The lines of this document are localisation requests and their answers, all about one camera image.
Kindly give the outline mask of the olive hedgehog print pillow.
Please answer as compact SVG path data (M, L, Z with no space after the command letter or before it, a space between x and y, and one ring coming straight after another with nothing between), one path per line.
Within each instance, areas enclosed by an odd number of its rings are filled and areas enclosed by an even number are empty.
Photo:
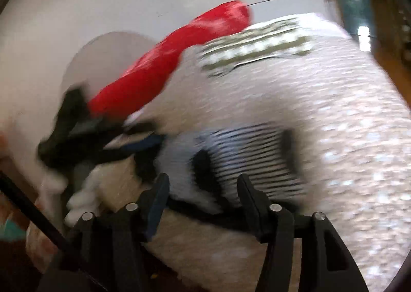
M313 46L313 33L303 26L302 16L289 15L215 38L201 46L197 59L207 76L216 77L255 61L304 56Z

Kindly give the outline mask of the wooden door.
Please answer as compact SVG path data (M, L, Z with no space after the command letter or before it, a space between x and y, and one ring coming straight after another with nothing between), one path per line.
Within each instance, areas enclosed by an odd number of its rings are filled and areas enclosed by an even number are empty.
M410 0L363 0L371 52L410 103Z

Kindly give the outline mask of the beige rounded headboard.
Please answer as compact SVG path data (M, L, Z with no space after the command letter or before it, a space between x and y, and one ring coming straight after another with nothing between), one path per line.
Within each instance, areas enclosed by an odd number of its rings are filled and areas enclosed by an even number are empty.
M81 86L91 99L155 45L153 39L132 31L100 35L74 55L64 73L61 92Z

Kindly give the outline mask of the red long pillow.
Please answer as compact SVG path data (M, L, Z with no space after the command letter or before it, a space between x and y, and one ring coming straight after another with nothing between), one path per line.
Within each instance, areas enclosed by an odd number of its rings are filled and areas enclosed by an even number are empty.
M124 120L160 94L189 47L241 32L251 23L247 5L226 2L170 33L88 102L93 115Z

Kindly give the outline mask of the striped navy patch pants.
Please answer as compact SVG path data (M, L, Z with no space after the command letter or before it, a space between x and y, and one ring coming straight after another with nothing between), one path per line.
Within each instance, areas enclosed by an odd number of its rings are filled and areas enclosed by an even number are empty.
M306 196L293 132L271 122L176 136L152 133L137 145L134 161L142 181L165 173L172 200L208 213L240 206L237 179L241 174L272 202L298 207Z

